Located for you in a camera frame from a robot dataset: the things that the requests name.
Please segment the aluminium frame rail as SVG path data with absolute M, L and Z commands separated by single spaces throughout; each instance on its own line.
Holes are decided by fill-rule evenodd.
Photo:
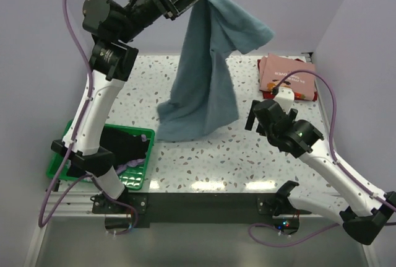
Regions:
M 97 191 L 70 191 L 56 207 L 51 217 L 92 217 L 93 202 L 90 198 L 97 194 Z

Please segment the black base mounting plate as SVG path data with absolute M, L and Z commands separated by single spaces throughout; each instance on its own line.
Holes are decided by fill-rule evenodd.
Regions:
M 115 204 L 102 194 L 90 198 L 92 212 L 105 215 L 106 229 L 123 229 L 137 219 L 137 228 L 152 224 L 253 224 L 299 211 L 275 193 L 129 193 L 127 204 Z

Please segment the green plastic basket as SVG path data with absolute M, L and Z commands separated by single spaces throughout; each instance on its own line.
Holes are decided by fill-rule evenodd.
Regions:
M 154 140 L 155 140 L 154 130 L 147 128 L 135 128 L 131 126 L 110 125 L 110 124 L 106 124 L 105 126 L 120 129 L 121 131 L 125 131 L 133 135 L 144 134 L 148 137 L 150 144 L 148 147 L 145 162 L 136 167 L 128 167 L 123 172 L 116 172 L 119 175 L 119 179 L 121 180 L 121 182 L 125 184 L 130 190 L 141 189 L 144 182 L 146 169 L 148 166 L 150 153 L 154 145 Z

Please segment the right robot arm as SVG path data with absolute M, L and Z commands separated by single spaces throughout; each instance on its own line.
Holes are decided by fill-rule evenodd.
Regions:
M 395 212 L 395 192 L 375 187 L 343 159 L 337 164 L 328 140 L 310 122 L 297 120 L 297 114 L 296 109 L 285 112 L 274 100 L 254 100 L 245 129 L 252 130 L 254 122 L 258 122 L 257 133 L 265 136 L 270 145 L 308 165 L 339 196 L 318 197 L 288 180 L 264 205 L 273 216 L 293 209 L 318 214 L 341 225 L 355 241 L 372 244 Z

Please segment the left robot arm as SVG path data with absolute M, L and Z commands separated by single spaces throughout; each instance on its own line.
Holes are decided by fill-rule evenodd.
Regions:
M 82 27 L 95 43 L 85 59 L 87 83 L 71 126 L 51 149 L 93 176 L 113 212 L 127 208 L 127 188 L 115 171 L 114 155 L 100 146 L 100 137 L 139 52 L 128 43 L 161 16 L 175 20 L 199 1 L 129 0 L 125 6 L 113 0 L 84 1 Z

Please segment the lavender garment in basket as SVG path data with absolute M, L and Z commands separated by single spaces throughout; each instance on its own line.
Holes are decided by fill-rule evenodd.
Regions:
M 118 129 L 105 129 L 100 138 L 100 146 L 113 154 L 112 158 L 100 157 L 97 160 L 99 172 L 115 167 L 123 172 L 128 167 L 136 167 L 145 162 L 150 141 L 144 134 L 133 135 Z

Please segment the blue t-shirt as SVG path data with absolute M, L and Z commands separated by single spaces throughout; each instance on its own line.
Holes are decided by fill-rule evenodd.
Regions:
M 200 0 L 192 7 L 170 97 L 159 104 L 157 139 L 192 141 L 239 118 L 226 63 L 268 44 L 273 30 L 232 0 Z

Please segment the black garment in basket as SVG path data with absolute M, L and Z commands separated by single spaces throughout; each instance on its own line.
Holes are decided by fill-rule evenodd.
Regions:
M 140 164 L 146 158 L 150 141 L 146 135 L 134 136 L 120 129 L 107 127 L 103 128 L 100 138 L 100 146 L 111 152 L 114 159 L 109 161 L 100 157 L 96 166 L 87 169 L 80 169 L 75 163 L 69 167 L 66 175 L 69 177 L 81 177 L 86 173 L 91 173 L 96 177 L 106 174 L 111 167 L 116 168 L 126 165 L 130 161 Z

